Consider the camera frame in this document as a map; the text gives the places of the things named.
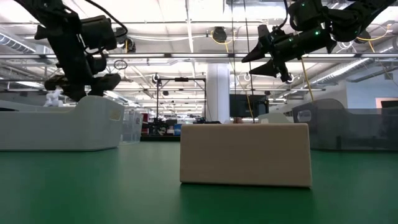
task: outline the beige box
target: beige box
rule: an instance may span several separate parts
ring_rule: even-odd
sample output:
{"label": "beige box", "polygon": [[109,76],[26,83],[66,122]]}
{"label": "beige box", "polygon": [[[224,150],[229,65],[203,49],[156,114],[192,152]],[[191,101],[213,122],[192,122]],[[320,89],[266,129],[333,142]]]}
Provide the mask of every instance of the beige box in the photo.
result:
{"label": "beige box", "polygon": [[306,124],[184,124],[183,183],[311,187]]}

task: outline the desk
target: desk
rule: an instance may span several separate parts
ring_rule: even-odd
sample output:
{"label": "desk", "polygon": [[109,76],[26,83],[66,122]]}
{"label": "desk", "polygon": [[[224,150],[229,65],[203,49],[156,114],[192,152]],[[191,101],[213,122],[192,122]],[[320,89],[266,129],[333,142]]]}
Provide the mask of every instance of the desk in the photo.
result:
{"label": "desk", "polygon": [[312,151],[313,188],[181,185],[179,143],[0,152],[1,223],[398,223],[398,154]]}

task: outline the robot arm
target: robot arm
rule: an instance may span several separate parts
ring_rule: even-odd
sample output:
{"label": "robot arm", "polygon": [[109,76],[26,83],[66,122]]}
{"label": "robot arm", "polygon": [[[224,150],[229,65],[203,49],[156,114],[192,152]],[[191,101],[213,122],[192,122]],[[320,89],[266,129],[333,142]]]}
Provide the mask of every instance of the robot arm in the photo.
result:
{"label": "robot arm", "polygon": [[[62,3],[62,0],[15,0],[42,26],[37,27],[36,40],[48,39],[51,48],[58,59],[57,66],[62,68],[65,76],[55,76],[45,82],[47,90],[55,90],[56,86],[63,88],[63,94],[75,101],[86,96],[85,86],[91,86],[89,95],[103,96],[105,90],[112,90],[120,82],[119,75],[106,75],[93,78],[93,75],[106,68],[103,50],[116,48],[115,37],[110,19],[96,16],[80,19],[78,14]],[[100,8],[117,21],[101,6],[91,0],[85,0]],[[87,49],[98,49],[89,53]]]}
{"label": "robot arm", "polygon": [[280,73],[280,79],[289,83],[292,78],[285,62],[301,59],[302,55],[324,47],[330,54],[336,41],[349,42],[357,38],[377,15],[395,1],[358,0],[343,10],[337,10],[322,6],[321,0],[296,0],[288,8],[288,13],[290,26],[301,33],[285,34],[277,26],[269,32],[266,25],[261,25],[258,27],[257,46],[242,62],[264,58],[264,54],[269,52],[272,59],[252,69],[250,74],[276,77]]}

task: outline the ceiling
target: ceiling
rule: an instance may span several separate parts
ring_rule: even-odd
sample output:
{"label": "ceiling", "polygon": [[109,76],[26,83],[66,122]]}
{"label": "ceiling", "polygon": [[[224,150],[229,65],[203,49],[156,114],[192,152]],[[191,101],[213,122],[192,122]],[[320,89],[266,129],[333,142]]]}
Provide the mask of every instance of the ceiling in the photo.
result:
{"label": "ceiling", "polygon": [[[104,14],[84,0],[63,1],[64,4],[79,13],[81,19]],[[233,7],[233,13],[231,13],[231,5],[225,4],[224,0],[96,0],[95,2],[103,6],[121,22],[125,23],[129,29],[129,35],[134,39],[136,44],[137,53],[226,53],[228,51],[246,54],[249,49],[251,50],[257,44],[257,26],[259,24],[277,25],[280,24],[285,17],[283,1],[279,0],[258,1],[257,3],[256,1],[249,1],[250,4],[248,4],[246,8],[246,13],[244,12],[243,6],[240,4],[241,1],[235,1],[236,5]],[[350,2],[341,3],[343,1],[340,1],[340,3],[336,2],[337,1],[325,1],[323,4],[328,7],[334,7],[335,9],[344,8],[348,4],[351,4]],[[186,3],[188,3],[190,23],[187,23]],[[392,24],[390,29],[395,32],[398,30],[395,24],[396,21],[398,21],[398,14],[396,12],[397,8],[395,6],[387,8],[373,21],[367,28],[367,31],[371,33],[372,37],[382,36],[386,33],[387,24]],[[247,27],[244,23],[245,17],[248,19]],[[37,21],[13,0],[2,0],[0,2],[0,32],[4,30],[8,34],[15,35],[15,37],[18,37],[22,41],[26,41],[27,44],[49,46],[46,40],[37,41],[32,39],[36,31],[36,23]],[[211,37],[206,36],[215,26],[223,26],[228,37],[231,37],[234,32],[234,35],[237,36],[238,39],[234,41],[234,43],[229,43],[227,46],[215,43]],[[286,32],[293,32],[292,28],[289,26],[289,20],[284,26],[284,30]],[[189,32],[191,32],[193,36],[193,45],[191,47],[188,38]],[[395,35],[394,32],[388,33],[385,38],[374,41],[373,44],[377,45],[386,41],[388,38]],[[163,41],[165,38],[182,40]],[[341,47],[345,47],[342,45],[337,46],[333,52],[347,53],[353,51],[371,51],[368,44],[353,43],[351,45],[350,43],[345,43],[344,45],[349,47],[347,49],[342,49]],[[123,53],[124,51],[122,49],[116,49],[112,52]],[[321,49],[317,52],[325,53],[326,51],[325,49]],[[0,45],[0,54],[16,53],[18,52]],[[131,60],[134,66],[121,70],[119,73],[133,80],[134,83],[122,82],[118,88],[150,88],[150,80],[155,73],[165,78],[192,77],[193,75],[196,77],[206,77],[208,64],[214,63],[214,61],[211,60],[178,60],[174,63],[170,63],[171,61],[173,61],[173,59],[151,59],[153,65],[147,66],[146,64],[140,64],[140,60]],[[44,74],[45,66],[51,73],[56,71],[54,64],[44,65],[38,63],[37,66],[24,66],[23,64],[29,64],[32,61],[8,60],[6,62],[20,63],[24,69],[38,73],[41,76]],[[251,66],[254,68],[263,63],[264,62],[253,62]],[[338,63],[340,62],[325,61],[316,63],[313,61],[305,61],[304,65],[308,71],[309,78],[312,78]],[[229,67],[231,71],[230,80],[233,82],[234,73],[232,65],[230,64]],[[250,81],[244,79],[245,74],[249,71],[249,64],[241,63],[237,60],[234,67],[241,84],[243,86],[249,86]],[[293,60],[287,63],[287,68],[294,76],[302,77],[303,68],[301,62]],[[296,79],[296,82],[303,82],[303,79]],[[168,85],[175,88],[179,86],[194,88],[196,86],[194,83],[185,83],[181,85],[171,82]],[[255,88],[278,88],[287,85],[282,83],[278,78],[254,76],[253,86]],[[119,92],[119,94],[133,100],[143,100],[149,97],[144,93],[136,91],[124,91]],[[200,98],[202,95],[203,93],[200,91],[191,91],[185,93],[171,93],[168,97]]]}

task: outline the white column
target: white column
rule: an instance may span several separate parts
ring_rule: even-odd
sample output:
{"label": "white column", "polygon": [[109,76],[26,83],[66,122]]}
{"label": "white column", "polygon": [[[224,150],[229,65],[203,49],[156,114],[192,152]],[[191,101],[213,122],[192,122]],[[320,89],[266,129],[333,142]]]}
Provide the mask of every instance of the white column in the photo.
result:
{"label": "white column", "polygon": [[206,120],[229,121],[229,68],[227,63],[211,63],[207,68]]}

